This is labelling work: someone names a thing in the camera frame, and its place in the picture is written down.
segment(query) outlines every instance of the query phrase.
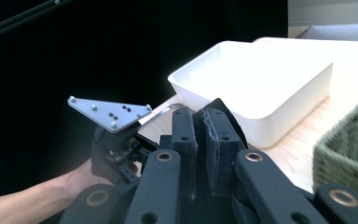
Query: metal screw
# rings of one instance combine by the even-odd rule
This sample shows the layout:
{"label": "metal screw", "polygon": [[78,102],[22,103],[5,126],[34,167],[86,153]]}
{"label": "metal screw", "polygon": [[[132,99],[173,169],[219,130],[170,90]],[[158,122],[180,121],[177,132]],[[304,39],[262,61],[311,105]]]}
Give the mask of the metal screw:
{"label": "metal screw", "polygon": [[76,103],[76,98],[75,98],[75,96],[69,97],[69,101],[70,101],[71,103]]}
{"label": "metal screw", "polygon": [[114,121],[112,121],[112,122],[110,123],[110,126],[111,126],[113,129],[117,129],[117,124],[116,124]]}

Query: table surface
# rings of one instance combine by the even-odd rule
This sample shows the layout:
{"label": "table surface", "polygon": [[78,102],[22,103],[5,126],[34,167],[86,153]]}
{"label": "table surface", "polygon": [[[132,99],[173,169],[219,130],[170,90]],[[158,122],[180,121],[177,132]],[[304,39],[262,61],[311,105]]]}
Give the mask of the table surface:
{"label": "table surface", "polygon": [[[329,97],[299,122],[277,145],[263,149],[296,186],[312,192],[314,145],[358,104],[358,42],[266,37],[254,43],[279,45],[283,49],[310,50],[310,53],[331,54],[334,67]],[[171,134],[171,113],[181,103],[180,97],[175,95],[155,108],[151,115],[140,120],[144,125],[140,133],[157,143],[162,134]]]}

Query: metal bracket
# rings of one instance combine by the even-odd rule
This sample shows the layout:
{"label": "metal bracket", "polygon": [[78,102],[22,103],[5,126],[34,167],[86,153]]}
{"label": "metal bracket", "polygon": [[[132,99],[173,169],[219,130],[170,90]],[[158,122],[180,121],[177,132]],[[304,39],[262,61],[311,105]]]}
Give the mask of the metal bracket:
{"label": "metal bracket", "polygon": [[[241,150],[235,171],[260,223],[328,223],[266,153]],[[237,218],[250,214],[249,209],[242,212],[246,213],[236,214]]]}
{"label": "metal bracket", "polygon": [[129,105],[69,97],[68,105],[110,133],[118,133],[150,114],[150,105]]}
{"label": "metal bracket", "polygon": [[152,152],[124,223],[180,223],[180,173],[178,152],[171,149]]}
{"label": "metal bracket", "polygon": [[184,172],[181,173],[181,193],[196,196],[196,161],[198,145],[190,109],[183,107],[172,114],[172,149],[179,152]]}

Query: woven basket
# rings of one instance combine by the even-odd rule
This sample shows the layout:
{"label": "woven basket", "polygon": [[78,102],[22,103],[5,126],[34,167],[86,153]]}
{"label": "woven basket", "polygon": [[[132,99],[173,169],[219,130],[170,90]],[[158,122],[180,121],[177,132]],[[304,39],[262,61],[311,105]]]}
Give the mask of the woven basket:
{"label": "woven basket", "polygon": [[314,190],[326,183],[358,190],[358,105],[315,145],[312,169]]}

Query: white tray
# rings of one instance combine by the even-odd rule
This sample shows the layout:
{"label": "white tray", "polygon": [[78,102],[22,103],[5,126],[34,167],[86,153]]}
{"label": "white tray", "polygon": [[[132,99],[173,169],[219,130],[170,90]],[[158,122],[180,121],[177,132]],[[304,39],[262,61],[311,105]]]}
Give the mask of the white tray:
{"label": "white tray", "polygon": [[250,145],[269,148],[329,94],[332,61],[296,49],[224,41],[171,73],[184,105],[221,98]]}

